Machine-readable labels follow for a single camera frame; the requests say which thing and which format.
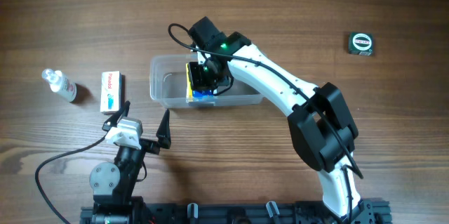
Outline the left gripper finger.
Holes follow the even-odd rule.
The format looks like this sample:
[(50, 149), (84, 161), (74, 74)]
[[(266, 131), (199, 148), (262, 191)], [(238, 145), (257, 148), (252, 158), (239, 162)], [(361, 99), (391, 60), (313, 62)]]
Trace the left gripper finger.
[(117, 127), (119, 120), (122, 117), (127, 117), (130, 109), (130, 101), (127, 100), (124, 105), (113, 115), (111, 115), (103, 124), (102, 130), (109, 131), (113, 127)]
[(158, 143), (160, 148), (170, 149), (171, 147), (171, 136), (170, 136), (170, 110), (167, 109), (164, 112), (161, 123), (156, 132), (156, 137), (158, 138)]

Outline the white Panadol box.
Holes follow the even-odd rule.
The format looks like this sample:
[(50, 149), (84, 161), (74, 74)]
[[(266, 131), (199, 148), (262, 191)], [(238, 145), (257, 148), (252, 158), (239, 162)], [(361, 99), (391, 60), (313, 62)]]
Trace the white Panadol box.
[(103, 72), (101, 75), (100, 111), (103, 114), (117, 112), (121, 108), (120, 71)]

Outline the blue yellow VapoDrops box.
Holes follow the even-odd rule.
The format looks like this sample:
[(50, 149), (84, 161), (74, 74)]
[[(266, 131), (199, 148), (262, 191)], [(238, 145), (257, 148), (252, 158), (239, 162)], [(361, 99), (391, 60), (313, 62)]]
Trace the blue yellow VapoDrops box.
[(186, 68), (186, 80), (187, 80), (187, 90), (186, 90), (186, 99), (187, 102), (194, 102), (197, 100), (200, 100), (202, 98), (213, 96), (214, 91), (212, 90), (206, 90), (206, 91), (194, 91), (192, 89), (192, 80), (190, 79), (190, 69), (189, 64), (187, 63), (185, 65)]

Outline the clear plastic container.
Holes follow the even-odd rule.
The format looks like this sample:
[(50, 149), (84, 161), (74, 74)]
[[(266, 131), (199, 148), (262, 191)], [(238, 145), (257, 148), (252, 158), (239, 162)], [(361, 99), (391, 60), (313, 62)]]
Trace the clear plastic container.
[[(187, 105), (185, 65), (196, 61), (194, 53), (176, 55), (158, 55), (151, 61), (149, 81), (150, 96), (165, 108), (193, 108)], [(200, 100), (215, 101), (214, 107), (256, 105), (264, 96), (249, 85), (235, 80), (226, 93), (208, 96)]]

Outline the white spray bottle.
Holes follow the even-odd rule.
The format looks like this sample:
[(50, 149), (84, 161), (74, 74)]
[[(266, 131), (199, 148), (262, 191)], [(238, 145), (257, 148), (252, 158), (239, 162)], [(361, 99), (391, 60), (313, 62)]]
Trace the white spray bottle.
[(41, 76), (48, 83), (52, 92), (70, 103), (74, 102), (77, 94), (76, 84), (66, 74), (60, 70), (45, 69)]

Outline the green round-logo box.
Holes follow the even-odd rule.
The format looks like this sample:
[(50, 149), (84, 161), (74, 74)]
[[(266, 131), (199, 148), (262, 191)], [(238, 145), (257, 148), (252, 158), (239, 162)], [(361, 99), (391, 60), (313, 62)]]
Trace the green round-logo box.
[(348, 53), (353, 55), (372, 55), (374, 53), (374, 39), (371, 34), (351, 32), (348, 38)]

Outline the white blue medicine box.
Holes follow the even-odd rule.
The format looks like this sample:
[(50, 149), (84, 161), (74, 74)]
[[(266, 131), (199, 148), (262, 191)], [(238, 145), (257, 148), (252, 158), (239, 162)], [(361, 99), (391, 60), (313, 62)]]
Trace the white blue medicine box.
[(215, 101), (197, 100), (197, 101), (188, 102), (187, 105), (189, 107), (214, 107)]

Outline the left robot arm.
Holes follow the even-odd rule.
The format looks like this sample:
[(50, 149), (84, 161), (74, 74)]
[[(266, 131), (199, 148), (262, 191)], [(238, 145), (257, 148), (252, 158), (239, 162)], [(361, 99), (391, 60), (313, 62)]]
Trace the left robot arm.
[(94, 205), (82, 209), (80, 223), (155, 223), (154, 214), (142, 197), (134, 197), (138, 174), (146, 169), (147, 153), (158, 155), (171, 146), (170, 111), (166, 110), (156, 132), (156, 140), (142, 137), (142, 122), (128, 117), (130, 102), (111, 115), (103, 124), (105, 140), (119, 147), (113, 162), (98, 164), (90, 174)]

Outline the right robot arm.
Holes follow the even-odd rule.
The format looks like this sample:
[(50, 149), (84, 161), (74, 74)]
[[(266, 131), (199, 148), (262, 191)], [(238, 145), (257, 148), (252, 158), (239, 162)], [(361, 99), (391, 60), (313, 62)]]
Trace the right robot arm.
[(315, 170), (323, 203), (337, 218), (349, 222), (361, 200), (353, 159), (358, 129), (335, 85), (303, 81), (272, 62), (239, 32), (226, 35), (204, 17), (187, 30), (199, 63), (190, 71), (195, 91), (215, 90), (239, 80), (277, 106), (287, 118), (293, 148)]

